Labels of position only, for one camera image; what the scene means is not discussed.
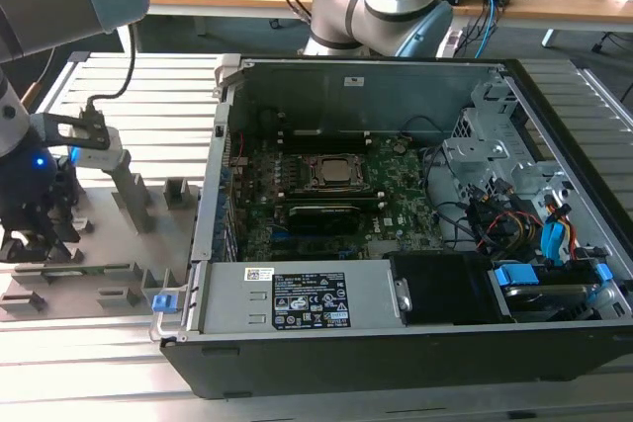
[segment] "aluminum profile table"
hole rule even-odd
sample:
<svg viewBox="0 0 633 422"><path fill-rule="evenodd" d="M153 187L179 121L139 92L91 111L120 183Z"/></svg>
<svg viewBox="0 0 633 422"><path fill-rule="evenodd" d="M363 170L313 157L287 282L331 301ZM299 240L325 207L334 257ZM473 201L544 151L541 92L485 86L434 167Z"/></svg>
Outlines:
<svg viewBox="0 0 633 422"><path fill-rule="evenodd" d="M569 60L523 60L568 131L633 218L633 119L588 69ZM542 153L550 150L537 138Z"/></svg>
<svg viewBox="0 0 633 422"><path fill-rule="evenodd" d="M170 175L186 176L194 184L202 180L216 103L215 61L213 55L140 54L129 92L101 106L131 151L133 171L143 173L146 183L158 184ZM69 62L41 111L76 113L90 94L116 90L127 65L114 53ZM81 170L79 177L85 187L108 183L90 170ZM0 270L0 292L9 272ZM146 316L0 323L0 416L170 422L632 417L633 358L571 382L203 400L149 341L148 325Z"/></svg>

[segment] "blue led light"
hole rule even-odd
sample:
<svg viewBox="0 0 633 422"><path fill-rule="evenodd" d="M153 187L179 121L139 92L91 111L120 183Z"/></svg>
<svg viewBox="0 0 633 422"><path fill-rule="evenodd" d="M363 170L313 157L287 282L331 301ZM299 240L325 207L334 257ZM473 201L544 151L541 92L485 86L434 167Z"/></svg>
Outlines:
<svg viewBox="0 0 633 422"><path fill-rule="evenodd" d="M70 147L70 162L77 163L77 158L79 157L79 148Z"/></svg>

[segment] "floor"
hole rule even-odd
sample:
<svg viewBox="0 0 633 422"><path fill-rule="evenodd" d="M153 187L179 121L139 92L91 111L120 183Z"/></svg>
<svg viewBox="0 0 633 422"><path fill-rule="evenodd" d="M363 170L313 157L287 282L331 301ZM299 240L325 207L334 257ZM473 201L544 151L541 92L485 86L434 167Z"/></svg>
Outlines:
<svg viewBox="0 0 633 422"><path fill-rule="evenodd" d="M138 26L140 46L145 52L223 53L292 55L304 46L308 27L300 21L282 20L282 28L273 30L268 20L207 19L208 33L198 37L193 19L189 17L154 17L142 20ZM541 47L544 31L499 28L484 51L485 58L571 58L588 66L616 96L620 97L633 82L633 36L605 42L602 53L592 53L591 46L601 36L599 32L562 32L554 47ZM472 57L479 45L474 43L467 57ZM52 84L66 58L77 50L121 51L116 35L100 35L60 47L45 88ZM39 53L3 65L14 88L22 95L40 74L47 53ZM633 94L626 101L633 109Z"/></svg>

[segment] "sticker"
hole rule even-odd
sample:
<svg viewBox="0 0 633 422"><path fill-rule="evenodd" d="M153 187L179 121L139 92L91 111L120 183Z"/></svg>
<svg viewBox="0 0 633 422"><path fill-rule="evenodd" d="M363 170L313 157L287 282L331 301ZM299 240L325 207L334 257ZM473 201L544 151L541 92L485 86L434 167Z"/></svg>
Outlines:
<svg viewBox="0 0 633 422"><path fill-rule="evenodd" d="M318 330L351 326L345 274L273 276L273 326Z"/></svg>
<svg viewBox="0 0 633 422"><path fill-rule="evenodd" d="M348 76L343 83L345 86L362 88L365 86L365 78L362 76Z"/></svg>
<svg viewBox="0 0 633 422"><path fill-rule="evenodd" d="M275 274L274 267L247 267L244 269L244 280L255 281L272 281Z"/></svg>

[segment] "motherboard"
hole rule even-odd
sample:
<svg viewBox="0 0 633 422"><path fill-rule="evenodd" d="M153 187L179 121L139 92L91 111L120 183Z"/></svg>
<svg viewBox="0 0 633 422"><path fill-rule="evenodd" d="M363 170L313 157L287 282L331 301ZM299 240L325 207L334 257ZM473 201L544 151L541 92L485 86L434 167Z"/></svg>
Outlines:
<svg viewBox="0 0 633 422"><path fill-rule="evenodd" d="M420 187L420 151L407 138L250 143L232 168L238 260L381 259L442 247Z"/></svg>

